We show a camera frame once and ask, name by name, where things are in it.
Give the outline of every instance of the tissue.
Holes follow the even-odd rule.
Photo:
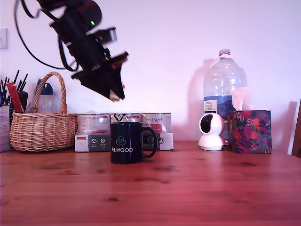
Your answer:
[[[237,111],[253,110],[252,94],[249,87],[241,87],[232,91],[232,105]]]

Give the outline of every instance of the robotic arm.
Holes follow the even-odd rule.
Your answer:
[[[105,44],[117,40],[115,27],[98,30],[95,33],[89,32],[102,20],[102,12],[97,3],[92,0],[37,1],[42,8],[41,11],[54,20],[50,26],[58,34],[58,45],[64,67],[69,71],[75,71],[67,64],[63,43],[83,69],[72,75],[72,78],[80,80],[83,86],[106,98],[112,99],[110,96],[115,94],[124,99],[120,71],[122,63],[127,61],[128,53],[111,57],[109,50],[104,47]],[[21,0],[21,3],[30,16],[24,0]],[[62,6],[66,6],[66,10],[60,18],[50,13],[51,10]]]

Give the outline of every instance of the basket handle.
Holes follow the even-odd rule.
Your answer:
[[[38,105],[39,105],[39,99],[40,99],[40,95],[42,92],[42,89],[46,83],[46,81],[51,77],[51,76],[56,76],[58,78],[58,80],[60,81],[61,84],[61,92],[62,92],[62,113],[67,113],[67,104],[66,104],[66,87],[65,87],[65,82],[62,78],[62,76],[60,75],[60,73],[58,72],[49,72],[47,75],[45,75],[45,77],[42,79],[42,81],[40,82],[38,89],[37,89],[37,93],[36,96],[34,98],[34,103],[33,103],[33,107],[32,107],[32,112],[33,113],[37,113],[38,112]]]

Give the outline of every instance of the tissue box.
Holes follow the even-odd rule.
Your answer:
[[[174,134],[173,133],[157,133],[158,146],[157,150],[173,150]],[[152,134],[143,133],[143,151],[151,151],[154,147],[154,139]]]
[[[271,112],[231,111],[228,139],[236,153],[272,153]]]
[[[75,135],[76,152],[109,152],[110,134]]]

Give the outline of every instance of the cardboard box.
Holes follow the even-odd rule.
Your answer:
[[[110,134],[75,135],[76,152],[109,152]]]
[[[229,145],[234,152],[272,153],[270,111],[231,111],[228,131]]]
[[[0,106],[0,152],[10,150],[9,106]]]
[[[158,147],[157,150],[173,150],[174,134],[173,133],[157,133]],[[154,147],[154,138],[152,134],[143,133],[143,150],[151,151]]]

